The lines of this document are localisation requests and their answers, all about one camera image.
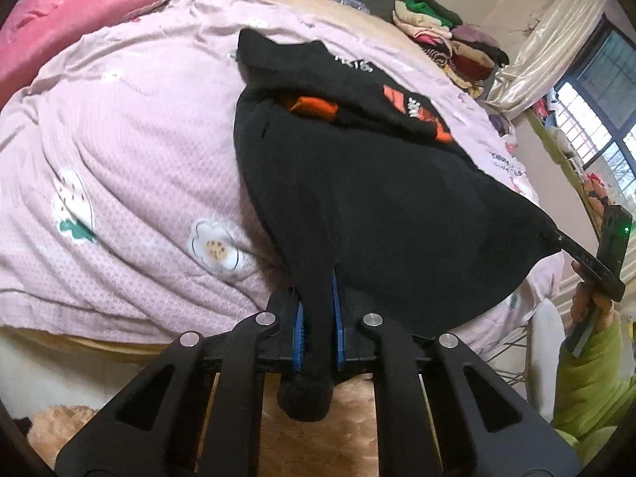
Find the window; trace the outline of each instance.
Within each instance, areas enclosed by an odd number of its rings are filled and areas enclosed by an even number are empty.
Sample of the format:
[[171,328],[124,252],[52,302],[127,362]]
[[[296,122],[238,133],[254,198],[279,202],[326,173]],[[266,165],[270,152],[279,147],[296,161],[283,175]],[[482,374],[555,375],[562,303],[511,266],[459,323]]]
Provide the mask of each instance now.
[[636,46],[603,19],[556,87],[556,124],[605,181],[609,197],[636,213]]

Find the person's hand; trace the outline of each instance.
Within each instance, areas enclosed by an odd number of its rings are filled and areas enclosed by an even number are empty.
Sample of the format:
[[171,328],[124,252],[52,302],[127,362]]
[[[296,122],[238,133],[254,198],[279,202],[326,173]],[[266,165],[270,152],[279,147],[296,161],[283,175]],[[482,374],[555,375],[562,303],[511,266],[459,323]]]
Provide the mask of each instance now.
[[604,293],[594,289],[594,283],[586,280],[581,264],[572,262],[572,269],[577,273],[583,281],[576,286],[574,297],[572,298],[572,308],[570,314],[575,323],[582,322],[588,313],[588,303],[592,299],[594,304],[599,307],[601,314],[596,323],[596,329],[599,332],[607,330],[614,322],[614,303]]

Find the metal bolt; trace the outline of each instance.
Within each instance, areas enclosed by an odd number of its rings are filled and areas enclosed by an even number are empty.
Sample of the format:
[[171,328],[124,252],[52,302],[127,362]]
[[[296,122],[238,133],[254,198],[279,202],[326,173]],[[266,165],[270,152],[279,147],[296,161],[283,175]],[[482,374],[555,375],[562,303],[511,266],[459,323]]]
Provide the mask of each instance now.
[[256,316],[256,322],[261,326],[269,326],[276,321],[276,316],[271,312],[261,312]]
[[438,341],[445,348],[457,348],[457,345],[459,344],[459,340],[452,333],[444,333],[443,335],[440,335]]
[[186,332],[181,336],[181,338],[179,339],[179,342],[181,343],[181,346],[186,346],[188,348],[191,348],[192,346],[196,346],[198,344],[199,339],[201,339],[201,337],[199,336],[198,333]]
[[373,313],[365,315],[362,320],[367,326],[380,326],[384,321],[380,314]]

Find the black clothing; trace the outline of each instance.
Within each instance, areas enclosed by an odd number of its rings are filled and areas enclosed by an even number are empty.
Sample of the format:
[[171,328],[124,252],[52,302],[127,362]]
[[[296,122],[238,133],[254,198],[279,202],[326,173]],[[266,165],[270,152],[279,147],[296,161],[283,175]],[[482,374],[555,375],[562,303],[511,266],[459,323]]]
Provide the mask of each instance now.
[[[541,209],[439,141],[448,127],[430,100],[372,63],[252,30],[241,31],[238,57],[249,81],[237,104],[238,166],[304,308],[301,371],[280,395],[293,417],[328,410],[334,270],[355,319],[377,312],[433,337],[495,306],[560,250]],[[338,113],[298,116],[277,103],[288,94],[336,102]]]
[[460,41],[461,43],[468,45],[476,50],[481,50],[488,57],[491,58],[492,62],[494,62],[497,66],[507,66],[510,64],[510,59],[508,59],[508,54],[497,47],[491,46],[486,43],[472,43],[471,41],[461,41],[460,39],[455,39],[454,41]]

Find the window frame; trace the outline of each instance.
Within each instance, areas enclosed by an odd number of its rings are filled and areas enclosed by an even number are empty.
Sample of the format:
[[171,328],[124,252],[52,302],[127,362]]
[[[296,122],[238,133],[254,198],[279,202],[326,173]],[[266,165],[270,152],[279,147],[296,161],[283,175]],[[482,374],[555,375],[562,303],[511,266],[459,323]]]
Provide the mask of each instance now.
[[618,33],[632,48],[634,48],[634,50],[636,50],[636,44],[634,44],[634,42],[629,37],[627,37],[622,32],[622,30],[620,30],[611,21],[609,21],[604,14],[601,17],[601,20],[596,29],[594,30],[594,32],[592,32],[591,36],[584,44],[583,48],[577,54],[565,75],[555,86],[555,91],[558,94],[559,90],[565,83],[570,84],[574,88],[574,90],[581,96],[581,98],[583,98],[587,105],[589,105],[589,107],[594,111],[594,113],[596,113],[596,115],[601,120],[601,123],[607,129],[612,138],[602,149],[599,149],[599,152],[594,154],[590,158],[590,160],[583,165],[583,169],[587,170],[597,159],[599,159],[601,155],[603,155],[603,153],[607,149],[612,146],[613,143],[615,143],[619,151],[623,155],[625,161],[627,162],[627,165],[634,173],[634,177],[636,177],[636,159],[630,152],[630,149],[627,147],[627,145],[625,145],[625,142],[623,140],[625,136],[627,136],[628,133],[631,132],[632,128],[634,128],[634,126],[636,125],[636,111],[632,113],[632,115],[625,122],[622,128],[617,129],[614,126],[612,120],[607,117],[607,114],[605,114],[605,112],[597,104],[596,100],[576,80],[592,62],[592,60],[597,55],[597,53],[602,48],[603,44],[612,32]]

